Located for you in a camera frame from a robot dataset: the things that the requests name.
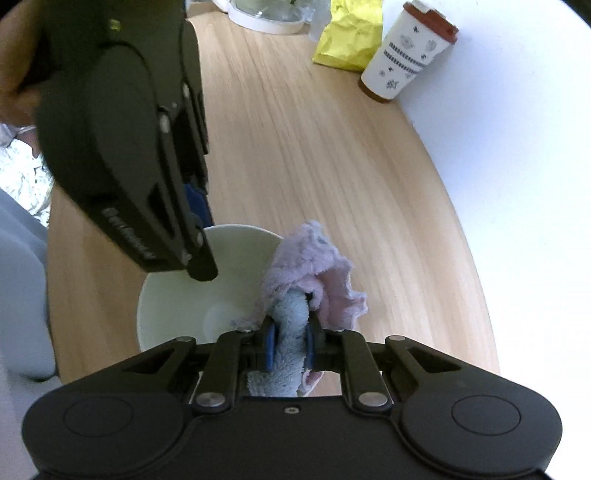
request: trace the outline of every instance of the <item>person's hand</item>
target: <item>person's hand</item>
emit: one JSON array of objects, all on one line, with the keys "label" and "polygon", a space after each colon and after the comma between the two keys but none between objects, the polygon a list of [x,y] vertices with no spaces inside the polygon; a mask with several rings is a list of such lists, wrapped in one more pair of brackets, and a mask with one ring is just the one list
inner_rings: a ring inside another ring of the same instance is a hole
[{"label": "person's hand", "polygon": [[0,20],[0,122],[32,125],[40,94],[35,86],[19,89],[41,35],[41,1],[21,0]]}]

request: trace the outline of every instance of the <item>round table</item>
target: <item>round table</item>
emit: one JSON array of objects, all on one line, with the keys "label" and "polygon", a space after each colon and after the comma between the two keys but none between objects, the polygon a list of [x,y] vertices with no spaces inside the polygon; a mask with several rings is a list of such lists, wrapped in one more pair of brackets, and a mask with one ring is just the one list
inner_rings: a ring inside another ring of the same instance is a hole
[{"label": "round table", "polygon": [[[216,223],[286,235],[317,219],[368,294],[367,340],[396,333],[498,372],[472,256],[445,188],[396,103],[357,87],[358,74],[313,65],[306,35],[231,23],[211,5],[199,39]],[[135,312],[145,274],[56,189],[48,295],[59,372],[73,381],[138,353]],[[327,375],[317,393],[338,392]]]}]

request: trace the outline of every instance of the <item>pink cloth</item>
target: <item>pink cloth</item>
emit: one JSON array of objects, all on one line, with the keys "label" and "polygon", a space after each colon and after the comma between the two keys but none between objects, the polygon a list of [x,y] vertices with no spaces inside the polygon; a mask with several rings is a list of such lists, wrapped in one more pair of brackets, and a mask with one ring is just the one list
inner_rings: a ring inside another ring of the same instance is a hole
[{"label": "pink cloth", "polygon": [[[368,311],[367,295],[351,288],[353,264],[323,235],[318,222],[301,225],[277,248],[262,284],[262,306],[267,312],[290,288],[312,294],[310,310],[323,328],[356,330],[357,318]],[[320,381],[322,372],[305,371],[303,393]]]}]

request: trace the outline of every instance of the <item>yellow paper bag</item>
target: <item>yellow paper bag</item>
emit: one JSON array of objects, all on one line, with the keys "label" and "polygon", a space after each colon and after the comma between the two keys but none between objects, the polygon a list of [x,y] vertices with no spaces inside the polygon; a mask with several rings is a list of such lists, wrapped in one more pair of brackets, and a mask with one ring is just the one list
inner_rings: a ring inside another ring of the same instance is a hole
[{"label": "yellow paper bag", "polygon": [[314,63],[362,72],[382,43],[382,0],[332,0]]}]

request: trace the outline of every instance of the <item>bowl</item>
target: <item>bowl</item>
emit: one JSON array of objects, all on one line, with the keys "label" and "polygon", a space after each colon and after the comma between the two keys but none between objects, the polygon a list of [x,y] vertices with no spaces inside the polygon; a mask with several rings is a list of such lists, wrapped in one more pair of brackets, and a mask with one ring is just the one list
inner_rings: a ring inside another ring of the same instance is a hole
[{"label": "bowl", "polygon": [[179,336],[215,342],[249,316],[261,296],[261,281],[282,238],[251,225],[205,229],[218,267],[217,277],[199,282],[186,271],[148,274],[139,295],[139,348],[149,350]]}]

